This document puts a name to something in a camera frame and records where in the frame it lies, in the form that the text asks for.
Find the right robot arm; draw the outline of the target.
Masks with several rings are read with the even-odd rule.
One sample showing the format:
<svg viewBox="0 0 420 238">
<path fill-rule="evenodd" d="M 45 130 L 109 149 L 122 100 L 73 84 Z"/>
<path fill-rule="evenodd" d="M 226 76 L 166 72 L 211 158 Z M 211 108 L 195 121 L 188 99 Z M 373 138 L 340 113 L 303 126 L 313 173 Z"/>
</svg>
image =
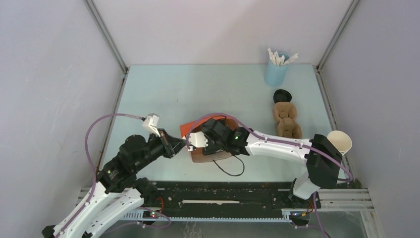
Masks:
<svg viewBox="0 0 420 238">
<path fill-rule="evenodd" d="M 208 145 L 233 156 L 269 156 L 300 164 L 304 173 L 295 179 L 288 201 L 303 206 L 319 189 L 335 189 L 339 180 L 342 154 L 321 134 L 312 139 L 292 139 L 267 135 L 247 127 L 230 129 L 220 120 L 210 119 L 201 125 Z"/>
</svg>

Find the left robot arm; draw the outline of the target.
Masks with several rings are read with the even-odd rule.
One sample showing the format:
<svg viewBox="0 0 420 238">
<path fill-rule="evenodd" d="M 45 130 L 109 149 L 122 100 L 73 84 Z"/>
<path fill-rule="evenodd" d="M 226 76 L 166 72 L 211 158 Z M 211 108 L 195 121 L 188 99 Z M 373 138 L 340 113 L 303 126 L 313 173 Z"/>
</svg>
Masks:
<svg viewBox="0 0 420 238">
<path fill-rule="evenodd" d="M 174 157 L 185 144 L 164 129 L 148 139 L 129 136 L 76 208 L 59 224 L 45 227 L 43 237 L 98 238 L 134 208 L 152 206 L 157 188 L 147 178 L 137 178 L 137 173 L 159 157 Z"/>
</svg>

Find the brown cardboard cup carrier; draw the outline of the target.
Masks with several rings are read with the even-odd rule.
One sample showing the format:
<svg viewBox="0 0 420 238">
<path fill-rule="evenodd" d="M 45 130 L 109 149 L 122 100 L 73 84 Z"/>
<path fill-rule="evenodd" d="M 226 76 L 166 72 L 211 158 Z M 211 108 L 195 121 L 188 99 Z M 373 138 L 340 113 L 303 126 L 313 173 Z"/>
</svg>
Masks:
<svg viewBox="0 0 420 238">
<path fill-rule="evenodd" d="M 276 134 L 280 137 L 301 139 L 303 133 L 297 123 L 298 112 L 294 104 L 290 102 L 278 102 L 274 104 L 273 118 L 276 122 Z"/>
</svg>

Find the light blue holder cup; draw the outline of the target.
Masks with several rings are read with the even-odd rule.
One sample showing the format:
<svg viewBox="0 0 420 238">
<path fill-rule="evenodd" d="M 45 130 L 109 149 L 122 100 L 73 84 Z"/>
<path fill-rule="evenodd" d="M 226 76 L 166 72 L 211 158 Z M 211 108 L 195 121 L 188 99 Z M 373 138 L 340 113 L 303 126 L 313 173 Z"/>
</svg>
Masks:
<svg viewBox="0 0 420 238">
<path fill-rule="evenodd" d="M 270 61 L 267 64 L 264 81 L 268 86 L 279 87 L 284 82 L 289 65 L 275 66 Z"/>
</svg>

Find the white wrapped stirrer sticks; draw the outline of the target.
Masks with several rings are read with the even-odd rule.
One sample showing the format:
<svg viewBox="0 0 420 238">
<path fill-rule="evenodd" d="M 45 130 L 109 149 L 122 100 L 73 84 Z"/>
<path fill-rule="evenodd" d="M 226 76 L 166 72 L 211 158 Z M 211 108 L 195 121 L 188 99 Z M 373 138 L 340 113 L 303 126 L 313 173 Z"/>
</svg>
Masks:
<svg viewBox="0 0 420 238">
<path fill-rule="evenodd" d="M 299 58 L 299 54 L 294 54 L 291 57 L 281 55 L 278 51 L 273 52 L 271 48 L 267 48 L 269 61 L 275 66 L 286 66 Z"/>
</svg>

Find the stack of paper cups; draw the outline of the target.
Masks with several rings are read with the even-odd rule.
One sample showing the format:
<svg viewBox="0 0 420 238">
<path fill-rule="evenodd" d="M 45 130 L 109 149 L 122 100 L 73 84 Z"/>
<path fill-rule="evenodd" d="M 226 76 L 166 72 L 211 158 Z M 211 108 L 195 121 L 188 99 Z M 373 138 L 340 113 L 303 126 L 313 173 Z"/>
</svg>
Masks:
<svg viewBox="0 0 420 238">
<path fill-rule="evenodd" d="M 342 155 L 347 154 L 353 146 L 350 136 L 340 130 L 331 131 L 327 135 L 327 139 Z"/>
</svg>

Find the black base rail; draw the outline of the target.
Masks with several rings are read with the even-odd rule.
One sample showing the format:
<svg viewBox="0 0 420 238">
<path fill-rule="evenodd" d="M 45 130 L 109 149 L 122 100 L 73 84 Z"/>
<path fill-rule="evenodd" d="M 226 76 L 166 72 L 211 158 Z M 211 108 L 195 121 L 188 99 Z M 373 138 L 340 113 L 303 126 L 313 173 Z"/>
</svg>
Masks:
<svg viewBox="0 0 420 238">
<path fill-rule="evenodd" d="M 151 200 L 123 219 L 153 222 L 158 213 L 172 221 L 295 222 L 305 225 L 321 212 L 372 212 L 366 189 L 341 183 L 303 200 L 292 196 L 289 182 L 156 181 Z"/>
</svg>

